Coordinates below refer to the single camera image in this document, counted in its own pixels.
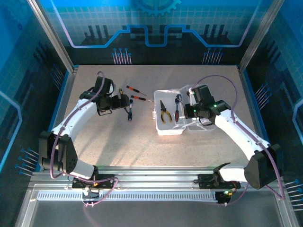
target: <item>screwdriver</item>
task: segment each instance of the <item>screwdriver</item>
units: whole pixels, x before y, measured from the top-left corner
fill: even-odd
[[[143,94],[141,91],[139,91],[139,90],[137,90],[137,89],[135,89],[135,88],[133,88],[133,87],[130,87],[130,86],[126,86],[126,88],[128,88],[128,89],[130,89],[130,90],[132,90],[132,91],[134,91],[134,92],[137,92],[137,93],[140,93],[140,94],[142,94],[142,95],[144,95],[144,96],[147,96],[146,94]]]
[[[148,100],[146,98],[141,98],[141,97],[138,97],[138,96],[131,96],[132,98],[135,98],[135,99],[140,99],[142,101],[149,101],[149,102],[153,102],[152,100]]]

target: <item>pliers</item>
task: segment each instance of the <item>pliers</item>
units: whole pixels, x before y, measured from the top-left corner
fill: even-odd
[[[160,100],[160,105],[161,105],[161,120],[162,122],[165,124],[165,120],[164,120],[164,113],[166,113],[169,116],[169,122],[172,122],[172,118],[170,113],[166,110],[165,105],[163,104],[162,100]]]

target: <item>enclosure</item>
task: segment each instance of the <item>enclosure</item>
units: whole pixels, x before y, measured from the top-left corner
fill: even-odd
[[[302,1],[4,0],[0,5],[1,226],[303,225]],[[68,177],[53,180],[39,165],[39,135],[68,116],[99,71],[115,84],[114,95],[121,88],[130,98],[150,102],[134,98],[132,121],[129,107],[127,113],[123,108],[95,113],[77,132],[78,159],[120,181],[108,201],[85,208],[82,192],[71,188]],[[181,109],[175,121],[170,100],[180,93],[191,103],[187,91],[209,75],[230,79],[238,90],[238,118],[283,149],[285,200],[252,187],[227,208],[197,199],[214,193],[193,184],[198,174],[227,162],[248,163],[226,131],[188,120]],[[216,101],[233,105],[229,81],[212,77],[201,84]],[[160,100],[173,118],[169,122],[164,115],[165,125]],[[238,195],[245,186],[241,183]],[[277,181],[270,186],[279,190]]]

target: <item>linear slide rail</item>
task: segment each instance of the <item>linear slide rail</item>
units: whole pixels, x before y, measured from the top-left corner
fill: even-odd
[[[216,203],[217,190],[199,189],[193,180],[198,174],[211,174],[211,167],[100,167],[101,174],[114,174],[119,178],[117,187],[112,191],[106,201],[195,201]],[[81,201],[82,191],[71,188],[72,181],[66,176],[53,180],[49,172],[34,173],[29,183],[26,197],[23,201],[17,227],[30,226],[35,215],[36,205],[39,201]],[[241,193],[246,183],[241,184],[238,192]],[[271,183],[277,190],[276,182]],[[108,189],[99,192],[102,198]],[[247,193],[268,192],[266,188],[255,190],[249,187]],[[285,201],[273,199],[277,203],[279,214],[284,226],[299,226],[292,209],[289,197]]]

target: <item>white plastic box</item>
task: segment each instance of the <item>white plastic box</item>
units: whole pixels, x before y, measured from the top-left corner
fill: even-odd
[[[178,94],[181,94],[184,104],[195,104],[195,99],[191,92],[191,87],[192,86],[187,85],[181,89],[157,90],[154,92],[153,119],[156,120],[156,129],[159,135],[180,135],[186,128],[188,128],[190,132],[210,131],[216,128],[215,125],[203,126],[197,118],[186,119],[184,116],[183,105],[181,103],[178,105],[179,121],[175,121],[175,98]],[[169,111],[172,117],[172,122],[169,122],[169,117],[166,113],[164,114],[164,120],[166,123],[164,124],[162,122],[160,100],[162,100],[165,108],[167,111]],[[209,121],[207,119],[201,119],[201,122],[203,124],[207,124]]]

